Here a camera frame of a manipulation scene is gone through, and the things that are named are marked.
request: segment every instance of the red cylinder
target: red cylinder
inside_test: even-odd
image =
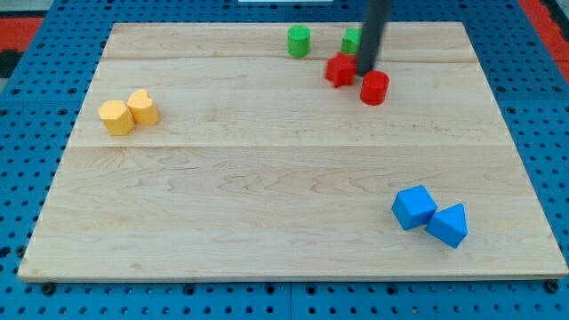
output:
[[[365,74],[359,98],[367,105],[379,106],[388,92],[389,77],[381,71],[370,71]]]

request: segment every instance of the green block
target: green block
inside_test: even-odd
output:
[[[341,39],[341,51],[345,54],[357,54],[359,40],[362,37],[361,28],[346,28],[346,34]]]
[[[310,52],[310,29],[305,26],[292,26],[288,29],[288,53],[294,58],[302,58]]]

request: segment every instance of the blue cube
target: blue cube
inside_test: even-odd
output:
[[[417,186],[397,192],[391,210],[405,230],[427,224],[437,204],[425,186]]]
[[[425,230],[456,249],[469,233],[464,205],[456,204],[435,213]]]

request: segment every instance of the yellow block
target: yellow block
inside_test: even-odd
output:
[[[139,89],[126,101],[137,124],[155,124],[160,121],[154,101],[148,91]]]
[[[109,135],[126,135],[134,128],[132,115],[122,100],[109,100],[98,111]]]

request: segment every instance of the wood grain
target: wood grain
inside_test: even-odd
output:
[[[386,103],[334,90],[347,26],[113,28],[20,266],[26,281],[407,281],[568,273],[458,23],[393,23]],[[161,121],[109,137],[96,108],[148,89]],[[466,205],[457,250],[403,231],[396,192]]]

